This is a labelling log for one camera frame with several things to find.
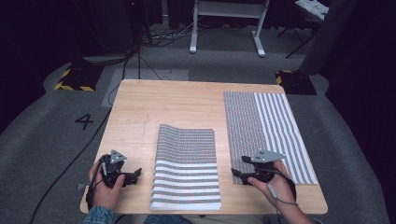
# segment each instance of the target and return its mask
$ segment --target metal stand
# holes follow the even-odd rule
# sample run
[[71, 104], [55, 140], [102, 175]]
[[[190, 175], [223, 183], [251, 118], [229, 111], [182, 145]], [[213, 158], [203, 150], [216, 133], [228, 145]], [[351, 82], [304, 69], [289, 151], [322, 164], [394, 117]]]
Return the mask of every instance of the metal stand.
[[262, 31], [262, 23], [264, 22], [269, 1], [270, 0], [265, 0], [263, 4], [258, 5], [195, 0], [190, 53], [193, 54], [197, 51], [198, 15], [205, 15], [259, 19], [257, 30], [252, 31], [251, 33], [253, 35], [253, 40], [256, 44], [259, 56], [264, 57], [265, 51], [262, 47], [262, 42], [260, 41], [260, 32]]

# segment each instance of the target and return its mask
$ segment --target person's right hand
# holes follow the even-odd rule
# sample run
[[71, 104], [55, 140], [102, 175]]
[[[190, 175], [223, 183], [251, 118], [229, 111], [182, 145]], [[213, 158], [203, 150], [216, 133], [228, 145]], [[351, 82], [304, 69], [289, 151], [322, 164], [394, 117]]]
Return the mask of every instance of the person's right hand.
[[[274, 161], [274, 168], [282, 172], [285, 177], [290, 178], [282, 161]], [[273, 207], [279, 210], [289, 224], [312, 224], [308, 216], [295, 202], [290, 186], [287, 180], [282, 176], [274, 175], [274, 178], [269, 182], [276, 192], [277, 198], [279, 199], [278, 201], [276, 201], [268, 189], [268, 184], [254, 177], [249, 177], [247, 181], [265, 195], [265, 198], [267, 198]]]
[[[287, 178], [290, 178], [288, 171], [286, 170], [286, 167], [282, 161], [274, 161], [274, 168], [282, 172], [282, 174], [285, 175]], [[251, 185], [256, 187], [259, 191], [261, 191], [272, 206], [276, 206], [275, 198], [272, 196], [270, 190], [268, 189], [268, 184], [263, 183], [253, 177], [250, 177], [247, 181]], [[290, 186], [285, 178], [280, 175], [274, 175], [274, 178], [269, 182], [269, 184], [271, 184], [271, 186], [274, 188], [277, 197], [280, 200], [288, 203], [295, 203], [293, 194], [290, 190]]]
[[[91, 168], [88, 176], [90, 181], [93, 179], [93, 174], [95, 172], [96, 166], [99, 161], [97, 161], [93, 167]], [[109, 209], [116, 209], [117, 204], [119, 202], [120, 192], [122, 188], [122, 184], [125, 179], [125, 175], [120, 175], [117, 180], [116, 184], [114, 185], [113, 189], [108, 188], [103, 181], [101, 175], [102, 165], [100, 165], [96, 178], [93, 182], [93, 185], [96, 186], [93, 190], [93, 202], [92, 206], [103, 206]]]

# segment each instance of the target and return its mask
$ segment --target folded cloth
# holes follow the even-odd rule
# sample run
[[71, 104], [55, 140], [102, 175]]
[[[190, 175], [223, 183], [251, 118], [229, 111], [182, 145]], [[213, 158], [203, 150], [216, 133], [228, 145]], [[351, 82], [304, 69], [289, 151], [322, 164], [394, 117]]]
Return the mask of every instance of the folded cloth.
[[160, 125], [152, 209], [219, 210], [215, 133]]
[[318, 2], [317, 0], [298, 0], [295, 2], [298, 6], [304, 8], [311, 14], [319, 17], [324, 21], [324, 17], [329, 11], [328, 7], [325, 7], [323, 4]]

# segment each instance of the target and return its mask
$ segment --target sleeve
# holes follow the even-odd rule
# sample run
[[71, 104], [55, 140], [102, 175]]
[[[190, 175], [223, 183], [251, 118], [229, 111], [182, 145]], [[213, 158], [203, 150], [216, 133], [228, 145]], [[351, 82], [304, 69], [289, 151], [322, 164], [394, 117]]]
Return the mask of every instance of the sleeve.
[[94, 206], [85, 217], [84, 224], [114, 224], [116, 213], [106, 207]]

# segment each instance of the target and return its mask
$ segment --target gray and white striped fabric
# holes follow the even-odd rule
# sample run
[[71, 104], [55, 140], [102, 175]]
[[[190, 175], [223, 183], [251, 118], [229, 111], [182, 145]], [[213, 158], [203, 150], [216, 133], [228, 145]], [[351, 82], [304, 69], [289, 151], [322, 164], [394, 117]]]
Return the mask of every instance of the gray and white striped fabric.
[[[286, 155], [282, 161], [295, 183], [318, 183], [286, 94], [226, 91], [224, 104], [234, 169], [253, 172], [241, 156], [263, 149]], [[242, 184], [236, 177], [233, 182]]]
[[151, 209], [219, 210], [215, 134], [160, 125]]

